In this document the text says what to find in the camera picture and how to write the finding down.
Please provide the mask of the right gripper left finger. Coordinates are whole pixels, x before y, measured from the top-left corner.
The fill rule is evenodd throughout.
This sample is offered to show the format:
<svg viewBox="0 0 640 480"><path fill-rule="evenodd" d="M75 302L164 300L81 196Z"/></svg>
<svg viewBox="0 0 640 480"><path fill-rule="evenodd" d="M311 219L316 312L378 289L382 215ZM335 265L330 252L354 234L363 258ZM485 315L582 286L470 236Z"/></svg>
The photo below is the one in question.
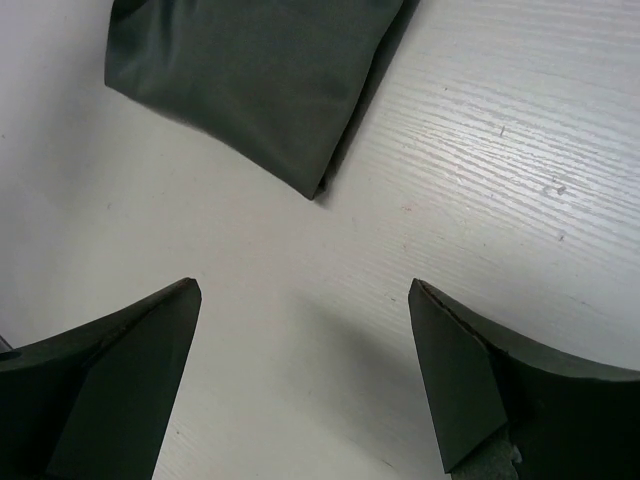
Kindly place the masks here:
<svg viewBox="0 0 640 480"><path fill-rule="evenodd" d="M152 478L201 301L185 278L45 340L3 342L2 478Z"/></svg>

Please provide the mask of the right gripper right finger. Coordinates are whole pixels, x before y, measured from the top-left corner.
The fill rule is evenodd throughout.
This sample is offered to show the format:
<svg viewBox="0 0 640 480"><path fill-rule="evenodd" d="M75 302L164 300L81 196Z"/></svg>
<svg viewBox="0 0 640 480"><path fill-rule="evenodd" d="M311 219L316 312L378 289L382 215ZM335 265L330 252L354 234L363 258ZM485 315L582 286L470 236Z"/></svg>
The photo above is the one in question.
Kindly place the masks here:
<svg viewBox="0 0 640 480"><path fill-rule="evenodd" d="M411 326L454 479L635 479L639 374L562 352L414 280Z"/></svg>

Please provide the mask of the dark grey t-shirt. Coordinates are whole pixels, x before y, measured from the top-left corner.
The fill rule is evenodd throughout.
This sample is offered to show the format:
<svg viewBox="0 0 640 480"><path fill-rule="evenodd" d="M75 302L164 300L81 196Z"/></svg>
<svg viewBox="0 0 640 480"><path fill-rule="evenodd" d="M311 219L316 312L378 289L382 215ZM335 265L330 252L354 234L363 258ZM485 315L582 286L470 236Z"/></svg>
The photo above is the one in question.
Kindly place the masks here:
<svg viewBox="0 0 640 480"><path fill-rule="evenodd" d="M117 1L105 84L308 199L340 164L412 1Z"/></svg>

